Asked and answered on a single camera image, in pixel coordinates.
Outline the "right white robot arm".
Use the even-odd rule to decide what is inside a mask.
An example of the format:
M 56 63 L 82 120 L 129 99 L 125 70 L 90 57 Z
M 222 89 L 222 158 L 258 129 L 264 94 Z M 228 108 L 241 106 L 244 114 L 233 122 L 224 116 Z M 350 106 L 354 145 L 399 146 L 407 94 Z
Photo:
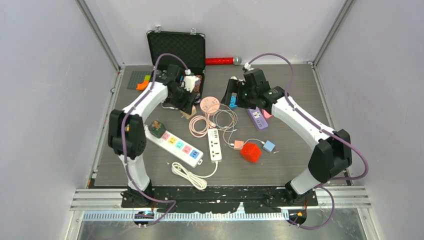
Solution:
M 312 149 L 306 169 L 285 184 L 285 198 L 291 205 L 299 205 L 307 192 L 351 166 L 349 133 L 335 131 L 304 112 L 283 88 L 271 87 L 261 69 L 245 70 L 243 79 L 231 77 L 221 103 L 228 105 L 232 95 L 238 107 L 265 110 L 287 124 Z

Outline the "dark green cube socket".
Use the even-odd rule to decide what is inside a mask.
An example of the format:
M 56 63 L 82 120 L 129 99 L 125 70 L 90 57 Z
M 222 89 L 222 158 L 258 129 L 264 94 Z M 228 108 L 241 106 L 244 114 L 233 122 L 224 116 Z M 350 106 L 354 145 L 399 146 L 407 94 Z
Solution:
M 160 139 L 166 132 L 166 127 L 158 120 L 153 120 L 148 125 L 149 132 L 156 138 Z

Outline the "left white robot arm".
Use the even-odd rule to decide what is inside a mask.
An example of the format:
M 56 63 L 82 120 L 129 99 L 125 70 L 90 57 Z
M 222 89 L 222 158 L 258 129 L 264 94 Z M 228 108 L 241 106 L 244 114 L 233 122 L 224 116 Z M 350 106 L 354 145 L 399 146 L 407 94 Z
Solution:
M 199 81 L 199 76 L 178 65 L 171 64 L 162 71 L 155 69 L 146 89 L 128 106 L 114 109 L 109 115 L 108 146 L 122 161 L 127 176 L 126 193 L 133 195 L 141 207 L 148 207 L 154 200 L 143 159 L 147 145 L 145 121 L 165 100 L 191 114 Z

